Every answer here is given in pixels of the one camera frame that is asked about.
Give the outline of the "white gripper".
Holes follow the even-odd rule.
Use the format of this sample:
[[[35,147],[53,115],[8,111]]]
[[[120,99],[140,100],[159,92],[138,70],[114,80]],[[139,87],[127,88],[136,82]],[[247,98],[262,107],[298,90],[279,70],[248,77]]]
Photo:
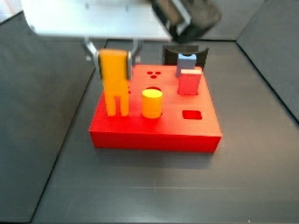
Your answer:
[[[27,24],[43,36],[83,39],[83,48],[100,74],[99,49],[89,38],[134,39],[127,52],[127,79],[143,40],[170,40],[148,0],[21,0]]]

